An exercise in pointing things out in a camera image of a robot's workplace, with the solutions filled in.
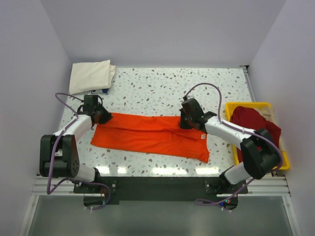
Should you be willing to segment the orange t shirt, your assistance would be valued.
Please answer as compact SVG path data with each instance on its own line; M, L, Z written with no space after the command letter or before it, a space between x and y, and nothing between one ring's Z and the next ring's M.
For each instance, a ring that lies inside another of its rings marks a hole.
M163 154L207 163L207 136L195 129L181 129L180 117L148 117L114 113L96 127L91 145L125 151Z

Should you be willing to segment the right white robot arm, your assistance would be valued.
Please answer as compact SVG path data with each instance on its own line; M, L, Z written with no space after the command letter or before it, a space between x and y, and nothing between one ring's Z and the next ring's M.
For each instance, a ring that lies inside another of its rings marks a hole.
M231 193L237 184L252 177L261 179L283 163L283 156L266 129L253 130L224 121L213 112L203 112L194 98L184 97L180 127L196 129L205 134L222 138L236 146L243 161L220 175L219 187Z

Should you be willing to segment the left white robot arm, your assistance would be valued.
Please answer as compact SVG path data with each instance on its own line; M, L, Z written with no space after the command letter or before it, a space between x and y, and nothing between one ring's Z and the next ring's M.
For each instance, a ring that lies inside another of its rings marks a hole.
M40 140L39 172L48 178L70 178L85 181L85 188L91 193L102 187L95 168L86 167L79 161L77 142L95 124L105 124L113 117L98 95L84 95L82 104L74 112L72 120L52 135Z

